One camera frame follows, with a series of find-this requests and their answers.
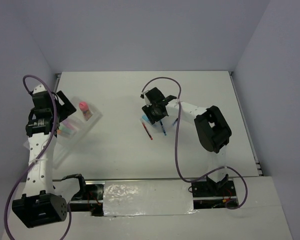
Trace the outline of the purple cap highlighter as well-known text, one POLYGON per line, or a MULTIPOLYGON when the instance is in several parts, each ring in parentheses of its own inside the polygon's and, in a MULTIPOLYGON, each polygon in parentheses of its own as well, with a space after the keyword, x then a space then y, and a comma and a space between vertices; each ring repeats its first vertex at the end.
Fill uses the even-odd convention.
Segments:
POLYGON ((70 119, 70 120, 65 120, 65 121, 63 121, 63 124, 64 124, 67 128, 69 128, 69 129, 71 129, 71 130, 73 130, 73 131, 77 131, 77 130, 80 129, 80 124, 78 124, 76 121, 72 121, 71 119, 70 119))

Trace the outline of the blue cap highlighter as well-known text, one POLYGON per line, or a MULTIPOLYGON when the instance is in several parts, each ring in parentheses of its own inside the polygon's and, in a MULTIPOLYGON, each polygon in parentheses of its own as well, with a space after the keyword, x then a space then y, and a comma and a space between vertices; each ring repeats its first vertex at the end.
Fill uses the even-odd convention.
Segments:
POLYGON ((143 114, 143 115, 141 116, 141 119, 142 119, 145 123, 147 123, 150 127, 154 128, 154 129, 158 129, 159 125, 158 125, 157 123, 151 123, 150 120, 148 119, 148 117, 147 117, 145 114, 143 114))

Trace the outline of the pink cap glue stick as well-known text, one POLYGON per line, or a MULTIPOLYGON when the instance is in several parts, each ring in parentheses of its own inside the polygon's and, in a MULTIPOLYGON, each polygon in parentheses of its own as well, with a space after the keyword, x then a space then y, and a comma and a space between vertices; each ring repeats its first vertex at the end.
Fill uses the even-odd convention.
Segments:
POLYGON ((93 113, 91 112, 90 108, 89 108, 89 105, 85 102, 85 101, 81 101, 79 104, 79 109, 81 110, 82 114, 83 114, 83 117, 86 121, 88 121, 93 113))

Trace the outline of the green cap highlighter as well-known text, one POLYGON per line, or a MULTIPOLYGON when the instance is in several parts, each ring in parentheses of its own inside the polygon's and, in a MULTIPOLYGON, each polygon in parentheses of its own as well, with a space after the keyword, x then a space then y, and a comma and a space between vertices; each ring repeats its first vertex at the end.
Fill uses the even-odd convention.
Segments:
POLYGON ((68 129, 64 125, 60 125, 59 130, 62 132, 66 132, 68 129))

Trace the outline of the orange cap highlighter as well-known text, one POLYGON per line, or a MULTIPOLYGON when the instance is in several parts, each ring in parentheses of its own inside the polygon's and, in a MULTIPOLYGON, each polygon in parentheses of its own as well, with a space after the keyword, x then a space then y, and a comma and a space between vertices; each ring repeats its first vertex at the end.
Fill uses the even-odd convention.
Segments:
POLYGON ((70 138, 71 135, 67 132, 64 132, 64 131, 61 131, 61 130, 57 130, 57 134, 60 135, 61 137, 64 137, 64 138, 70 138))

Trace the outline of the red gel pen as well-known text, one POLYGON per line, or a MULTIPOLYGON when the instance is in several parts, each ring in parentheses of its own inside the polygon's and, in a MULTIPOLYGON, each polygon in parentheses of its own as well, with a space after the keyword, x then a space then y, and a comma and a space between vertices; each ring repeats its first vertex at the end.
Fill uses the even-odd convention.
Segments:
POLYGON ((141 124, 142 124, 142 126, 143 126, 145 132, 147 133, 149 139, 152 141, 152 140, 153 140, 153 137, 152 137, 152 135, 150 134, 150 132, 149 132, 148 128, 146 127, 146 124, 144 123, 144 121, 143 121, 142 118, 140 118, 140 122, 141 122, 141 124))

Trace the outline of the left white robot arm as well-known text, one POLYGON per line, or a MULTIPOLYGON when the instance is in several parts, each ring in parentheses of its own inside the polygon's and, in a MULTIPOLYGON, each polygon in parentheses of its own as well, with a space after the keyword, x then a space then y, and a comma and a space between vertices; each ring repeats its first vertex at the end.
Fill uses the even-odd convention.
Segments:
POLYGON ((62 91, 49 93, 41 85, 31 91, 34 107, 30 110, 25 127, 30 151, 25 188, 20 199, 12 202, 12 211, 27 228, 63 222, 68 214, 68 202, 75 197, 87 196, 88 187, 80 173, 63 177, 75 179, 70 195, 56 192, 53 184, 53 156, 57 143, 58 127, 76 108, 62 91))

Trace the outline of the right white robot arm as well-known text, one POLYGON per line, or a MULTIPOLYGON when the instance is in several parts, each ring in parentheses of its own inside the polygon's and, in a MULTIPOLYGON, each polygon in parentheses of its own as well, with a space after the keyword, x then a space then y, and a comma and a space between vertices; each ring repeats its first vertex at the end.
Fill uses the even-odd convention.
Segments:
POLYGON ((165 117, 177 119, 174 158, 179 177, 186 183, 195 183, 206 179, 208 192, 213 196, 220 195, 229 180, 229 175, 226 172, 225 149, 232 136, 232 131, 220 109, 214 105, 211 107, 196 106, 181 101, 173 95, 165 97, 156 87, 141 93, 140 97, 145 100, 142 110, 152 125, 165 117), (211 170, 193 180, 183 177, 179 167, 178 143, 181 121, 190 123, 195 127, 199 143, 211 155, 211 170))

